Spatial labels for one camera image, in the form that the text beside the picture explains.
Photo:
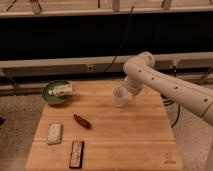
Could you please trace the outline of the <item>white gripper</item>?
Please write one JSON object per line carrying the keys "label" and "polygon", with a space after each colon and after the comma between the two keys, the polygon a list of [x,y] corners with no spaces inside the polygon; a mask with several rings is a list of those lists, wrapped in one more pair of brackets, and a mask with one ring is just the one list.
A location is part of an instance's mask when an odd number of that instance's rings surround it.
{"label": "white gripper", "polygon": [[138,104],[138,102],[137,102],[138,95],[140,94],[141,90],[143,89],[143,85],[142,84],[136,85],[128,77],[126,77],[124,79],[124,87],[131,94],[133,102],[135,104]]}

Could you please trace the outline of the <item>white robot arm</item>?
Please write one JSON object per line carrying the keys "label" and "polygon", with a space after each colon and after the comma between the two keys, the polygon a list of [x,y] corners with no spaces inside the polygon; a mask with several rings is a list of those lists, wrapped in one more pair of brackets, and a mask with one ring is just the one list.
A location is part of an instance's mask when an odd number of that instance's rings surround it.
{"label": "white robot arm", "polygon": [[137,96],[146,84],[213,127],[213,90],[158,72],[154,65],[149,52],[128,59],[123,65],[125,88]]}

